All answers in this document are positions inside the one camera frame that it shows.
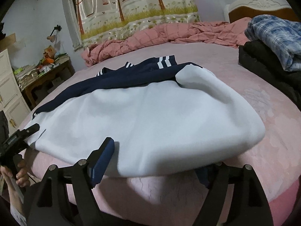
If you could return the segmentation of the person's left hand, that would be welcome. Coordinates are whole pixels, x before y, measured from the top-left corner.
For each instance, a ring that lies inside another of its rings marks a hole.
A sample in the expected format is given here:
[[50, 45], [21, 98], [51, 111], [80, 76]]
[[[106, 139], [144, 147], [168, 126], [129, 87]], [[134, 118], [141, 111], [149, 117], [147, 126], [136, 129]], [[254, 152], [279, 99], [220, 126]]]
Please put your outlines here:
[[[27, 174], [28, 168], [27, 168], [27, 163], [24, 159], [22, 159], [17, 167], [20, 169], [17, 175], [15, 176], [16, 178], [16, 184], [20, 187], [27, 187], [30, 185], [29, 181], [29, 176]], [[8, 188], [14, 189], [14, 186], [11, 182], [11, 178], [14, 178], [14, 175], [12, 174], [12, 171], [6, 167], [6, 166], [1, 166], [1, 174], [4, 177], [5, 182], [7, 183]]]

